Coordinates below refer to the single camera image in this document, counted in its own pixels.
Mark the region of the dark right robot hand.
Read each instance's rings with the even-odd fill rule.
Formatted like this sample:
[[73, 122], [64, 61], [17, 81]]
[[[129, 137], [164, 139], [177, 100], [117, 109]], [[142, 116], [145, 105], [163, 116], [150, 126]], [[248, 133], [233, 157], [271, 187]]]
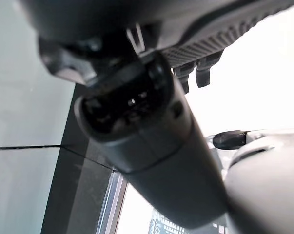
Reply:
[[47, 71], [85, 87], [80, 128], [159, 212], [196, 229], [230, 210], [185, 98], [225, 48], [294, 0], [19, 0]]

